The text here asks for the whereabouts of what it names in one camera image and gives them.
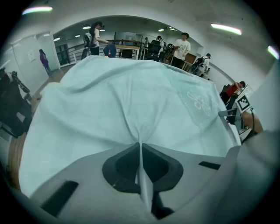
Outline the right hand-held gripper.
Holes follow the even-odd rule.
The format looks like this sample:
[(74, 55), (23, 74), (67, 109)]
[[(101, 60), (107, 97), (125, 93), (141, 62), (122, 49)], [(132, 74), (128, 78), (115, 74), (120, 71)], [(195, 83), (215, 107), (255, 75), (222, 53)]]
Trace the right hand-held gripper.
[(242, 114), (244, 112), (252, 114), (253, 108), (245, 94), (236, 99), (235, 105), (236, 105), (236, 108), (232, 108), (232, 109), (225, 110), (225, 111), (220, 111), (218, 113), (218, 115), (220, 117), (236, 116), (235, 117), (235, 126), (237, 127), (238, 133), (242, 134), (243, 132), (245, 132), (249, 129), (244, 123)]

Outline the black office chair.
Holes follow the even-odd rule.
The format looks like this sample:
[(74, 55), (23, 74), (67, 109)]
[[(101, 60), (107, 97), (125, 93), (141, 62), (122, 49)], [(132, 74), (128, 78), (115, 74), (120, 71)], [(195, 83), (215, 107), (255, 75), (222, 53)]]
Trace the black office chair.
[(21, 95), (29, 89), (20, 81), (16, 71), (0, 69), (0, 130), (14, 138), (28, 132), (32, 122), (32, 107)]
[(159, 51), (161, 49), (158, 41), (151, 42), (148, 44), (148, 51), (146, 54), (146, 60), (153, 60), (159, 62)]

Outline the person's right forearm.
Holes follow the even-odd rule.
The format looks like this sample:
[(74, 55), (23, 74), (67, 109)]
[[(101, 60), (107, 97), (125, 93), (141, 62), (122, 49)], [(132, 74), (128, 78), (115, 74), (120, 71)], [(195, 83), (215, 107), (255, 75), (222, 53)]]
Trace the person's right forearm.
[(256, 133), (261, 133), (263, 131), (263, 127), (258, 116), (253, 114), (253, 112), (243, 112), (241, 118), (244, 121), (244, 125)]

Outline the black railing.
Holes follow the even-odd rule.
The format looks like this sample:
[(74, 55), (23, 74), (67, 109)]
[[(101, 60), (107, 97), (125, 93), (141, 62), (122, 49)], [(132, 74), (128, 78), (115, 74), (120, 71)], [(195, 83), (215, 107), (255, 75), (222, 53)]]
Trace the black railing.
[[(109, 43), (115, 45), (138, 46), (140, 47), (139, 58), (141, 57), (141, 50), (143, 49), (143, 43), (140, 41), (131, 41), (131, 40), (122, 39), (122, 40), (109, 40)], [(73, 46), (70, 46), (68, 43), (56, 46), (56, 53), (60, 65), (63, 67), (66, 65), (78, 63), (81, 60), (83, 50), (84, 50), (83, 43), (75, 44)]]

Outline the blue chair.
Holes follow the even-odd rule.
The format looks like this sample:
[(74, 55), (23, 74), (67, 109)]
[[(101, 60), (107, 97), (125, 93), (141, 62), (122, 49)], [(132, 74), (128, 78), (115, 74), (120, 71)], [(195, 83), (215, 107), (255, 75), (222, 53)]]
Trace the blue chair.
[(104, 49), (103, 53), (105, 56), (109, 58), (115, 58), (116, 56), (116, 45), (115, 44), (107, 44)]

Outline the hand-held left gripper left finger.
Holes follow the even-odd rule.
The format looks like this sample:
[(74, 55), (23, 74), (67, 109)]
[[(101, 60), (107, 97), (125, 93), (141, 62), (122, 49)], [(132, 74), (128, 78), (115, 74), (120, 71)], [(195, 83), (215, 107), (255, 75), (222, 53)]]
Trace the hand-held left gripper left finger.
[(136, 183), (138, 143), (82, 157), (32, 194), (31, 200), (63, 224), (151, 224)]

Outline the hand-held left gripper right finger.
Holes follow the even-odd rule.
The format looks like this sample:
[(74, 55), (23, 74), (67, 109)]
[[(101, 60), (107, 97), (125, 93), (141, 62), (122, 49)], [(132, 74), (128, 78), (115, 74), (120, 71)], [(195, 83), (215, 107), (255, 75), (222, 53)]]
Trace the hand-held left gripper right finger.
[(225, 157), (218, 157), (142, 144), (143, 168), (153, 185), (151, 213), (160, 220), (177, 211), (234, 162), (239, 149), (232, 147)]

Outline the wooden table with white legs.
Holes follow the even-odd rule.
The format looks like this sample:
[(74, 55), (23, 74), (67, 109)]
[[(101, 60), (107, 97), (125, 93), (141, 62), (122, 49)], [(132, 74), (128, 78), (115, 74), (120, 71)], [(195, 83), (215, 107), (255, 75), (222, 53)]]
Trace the wooden table with white legs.
[(140, 47), (130, 45), (116, 45), (116, 57), (138, 60)]

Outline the table with light blue cloth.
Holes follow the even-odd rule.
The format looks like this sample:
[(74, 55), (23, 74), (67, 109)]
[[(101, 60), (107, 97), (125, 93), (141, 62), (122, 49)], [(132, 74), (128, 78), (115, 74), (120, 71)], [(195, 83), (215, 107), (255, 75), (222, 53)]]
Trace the table with light blue cloth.
[(92, 154), (150, 143), (224, 157), (240, 144), (212, 81), (149, 60), (89, 56), (47, 84), (24, 142), (19, 184), (31, 199), (45, 181)]

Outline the long ceiling light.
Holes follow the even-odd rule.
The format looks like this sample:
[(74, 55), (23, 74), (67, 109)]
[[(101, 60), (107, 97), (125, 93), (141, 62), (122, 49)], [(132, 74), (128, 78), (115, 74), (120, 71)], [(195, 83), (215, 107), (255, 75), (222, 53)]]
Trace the long ceiling light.
[(268, 46), (267, 51), (277, 60), (280, 59), (278, 51), (273, 46)]
[(215, 29), (231, 32), (231, 33), (234, 33), (234, 34), (237, 34), (237, 35), (242, 35), (242, 31), (238, 28), (234, 28), (234, 27), (230, 27), (230, 26), (226, 26), (226, 25), (221, 25), (221, 24), (211, 24), (211, 27), (215, 28)]
[(31, 7), (31, 8), (27, 8), (27, 9), (23, 10), (21, 15), (30, 14), (30, 13), (38, 13), (38, 12), (50, 12), (52, 10), (53, 10), (52, 7), (43, 7), (43, 6)]

